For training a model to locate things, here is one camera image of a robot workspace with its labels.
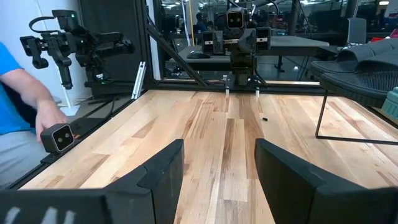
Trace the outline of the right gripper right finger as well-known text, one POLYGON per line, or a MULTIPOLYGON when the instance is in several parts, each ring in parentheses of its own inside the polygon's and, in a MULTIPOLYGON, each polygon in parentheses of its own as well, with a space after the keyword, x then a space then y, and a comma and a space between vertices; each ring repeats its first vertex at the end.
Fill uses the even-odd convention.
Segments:
POLYGON ((260 138, 254 159, 276 224, 398 224, 398 187, 367 189, 260 138))

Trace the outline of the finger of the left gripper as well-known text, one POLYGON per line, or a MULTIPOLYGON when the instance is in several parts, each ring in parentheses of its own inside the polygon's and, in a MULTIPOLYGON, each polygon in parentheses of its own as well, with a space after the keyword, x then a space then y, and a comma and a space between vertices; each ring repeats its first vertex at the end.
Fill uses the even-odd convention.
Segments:
POLYGON ((257 43, 256 29, 248 29, 247 32, 248 32, 248 36, 246 37, 247 46, 251 52, 255 52, 256 43, 257 43))
POLYGON ((213 53, 224 54, 223 31, 217 30, 213 33, 213 53))

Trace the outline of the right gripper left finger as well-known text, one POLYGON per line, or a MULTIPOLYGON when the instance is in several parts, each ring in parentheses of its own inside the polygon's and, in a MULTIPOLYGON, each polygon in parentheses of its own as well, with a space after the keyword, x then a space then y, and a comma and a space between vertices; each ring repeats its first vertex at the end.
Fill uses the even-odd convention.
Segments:
POLYGON ((0 224, 173 224, 184 141, 98 189, 2 190, 0 224))

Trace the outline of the black rubber slide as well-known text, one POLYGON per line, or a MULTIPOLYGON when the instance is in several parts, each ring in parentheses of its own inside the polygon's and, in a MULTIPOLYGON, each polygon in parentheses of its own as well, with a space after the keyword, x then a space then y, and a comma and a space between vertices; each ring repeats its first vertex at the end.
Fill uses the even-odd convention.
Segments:
POLYGON ((398 70, 398 38, 382 39, 340 51, 331 61, 314 61, 312 73, 353 73, 398 70))
POLYGON ((398 87, 398 53, 388 52, 358 63, 349 73, 324 73, 320 84, 326 90, 364 106, 381 108, 387 94, 398 87))

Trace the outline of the wooden shelf black frame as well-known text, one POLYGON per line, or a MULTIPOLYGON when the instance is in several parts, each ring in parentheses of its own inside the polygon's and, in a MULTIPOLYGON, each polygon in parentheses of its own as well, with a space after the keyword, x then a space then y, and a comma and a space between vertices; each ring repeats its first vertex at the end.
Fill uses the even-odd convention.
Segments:
POLYGON ((384 140, 375 140, 375 139, 358 139, 358 138, 344 138, 344 137, 335 137, 335 136, 322 136, 319 135, 320 127, 322 124, 323 114, 325 111, 326 101, 328 98, 328 90, 325 90, 323 101, 320 109, 320 114, 318 117, 318 122, 315 130, 315 137, 317 139, 322 140, 331 140, 331 141, 346 141, 346 142, 358 142, 358 143, 366 143, 366 144, 383 144, 383 145, 391 145, 398 146, 398 141, 384 141, 384 140))

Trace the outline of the green rubber slide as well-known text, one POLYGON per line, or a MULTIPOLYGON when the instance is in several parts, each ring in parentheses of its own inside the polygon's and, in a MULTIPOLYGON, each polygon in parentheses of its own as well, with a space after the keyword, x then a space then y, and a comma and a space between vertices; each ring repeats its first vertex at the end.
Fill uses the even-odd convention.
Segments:
POLYGON ((382 112, 393 119, 398 119, 398 86, 387 93, 382 112))

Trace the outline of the person's forearm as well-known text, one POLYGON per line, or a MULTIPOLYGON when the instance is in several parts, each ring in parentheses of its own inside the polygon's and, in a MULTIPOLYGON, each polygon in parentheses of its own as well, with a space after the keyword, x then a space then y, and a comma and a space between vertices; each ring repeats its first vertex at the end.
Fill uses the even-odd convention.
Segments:
POLYGON ((24 69, 18 68, 0 75, 0 81, 18 92, 23 102, 35 109, 56 105, 49 90, 24 69))

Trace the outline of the black computer mouse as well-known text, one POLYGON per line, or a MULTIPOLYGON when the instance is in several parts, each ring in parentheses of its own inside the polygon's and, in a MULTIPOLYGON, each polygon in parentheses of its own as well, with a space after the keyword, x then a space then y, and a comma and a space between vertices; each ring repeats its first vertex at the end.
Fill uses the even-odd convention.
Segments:
POLYGON ((187 55, 188 59, 208 59, 210 55, 204 54, 203 52, 192 51, 187 55))

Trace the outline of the person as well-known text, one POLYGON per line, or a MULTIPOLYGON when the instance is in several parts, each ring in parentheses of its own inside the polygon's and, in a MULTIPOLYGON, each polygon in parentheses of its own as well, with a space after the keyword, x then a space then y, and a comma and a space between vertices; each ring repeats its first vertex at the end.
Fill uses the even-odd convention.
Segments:
POLYGON ((198 12, 196 14, 197 23, 193 26, 193 31, 195 34, 199 34, 200 32, 207 31, 207 27, 205 24, 205 20, 203 18, 203 14, 198 12))
POLYGON ((0 84, 0 189, 10 186, 39 165, 46 155, 34 130, 0 84))

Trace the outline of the dark grey desk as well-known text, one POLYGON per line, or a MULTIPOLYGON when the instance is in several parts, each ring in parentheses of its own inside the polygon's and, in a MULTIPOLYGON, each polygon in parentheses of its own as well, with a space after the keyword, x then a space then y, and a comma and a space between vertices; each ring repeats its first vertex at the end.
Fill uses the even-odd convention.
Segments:
MULTIPOLYGON (((192 52, 201 52, 201 46, 185 47, 179 56, 186 61, 189 66, 198 71, 230 71, 229 54, 211 56, 210 58, 187 58, 192 52)), ((273 36, 271 37, 271 48, 269 50, 258 50, 257 58, 260 56, 311 56, 311 57, 331 57, 336 54, 336 47, 329 46, 328 42, 306 39, 296 36, 273 36)))

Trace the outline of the white aluminium bar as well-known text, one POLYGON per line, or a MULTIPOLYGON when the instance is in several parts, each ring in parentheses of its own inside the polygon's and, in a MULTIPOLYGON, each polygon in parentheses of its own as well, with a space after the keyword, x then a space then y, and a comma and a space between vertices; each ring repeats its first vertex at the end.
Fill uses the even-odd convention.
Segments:
POLYGON ((140 97, 145 74, 146 74, 146 63, 140 62, 137 70, 136 81, 134 82, 134 88, 131 95, 132 100, 136 100, 140 97))

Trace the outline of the grey chair back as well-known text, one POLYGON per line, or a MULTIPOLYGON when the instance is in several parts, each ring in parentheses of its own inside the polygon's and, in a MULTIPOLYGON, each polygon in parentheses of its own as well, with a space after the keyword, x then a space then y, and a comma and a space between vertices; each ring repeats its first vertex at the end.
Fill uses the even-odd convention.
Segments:
POLYGON ((366 43, 366 19, 352 17, 348 18, 347 44, 359 45, 366 43))

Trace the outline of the person's hand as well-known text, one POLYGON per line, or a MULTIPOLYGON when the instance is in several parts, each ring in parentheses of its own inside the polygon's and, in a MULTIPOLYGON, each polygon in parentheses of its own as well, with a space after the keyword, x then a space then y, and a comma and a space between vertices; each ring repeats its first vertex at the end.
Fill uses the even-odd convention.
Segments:
POLYGON ((35 119, 35 132, 37 140, 41 141, 40 134, 55 124, 66 123, 67 117, 58 108, 53 100, 39 100, 37 102, 37 116, 35 119))

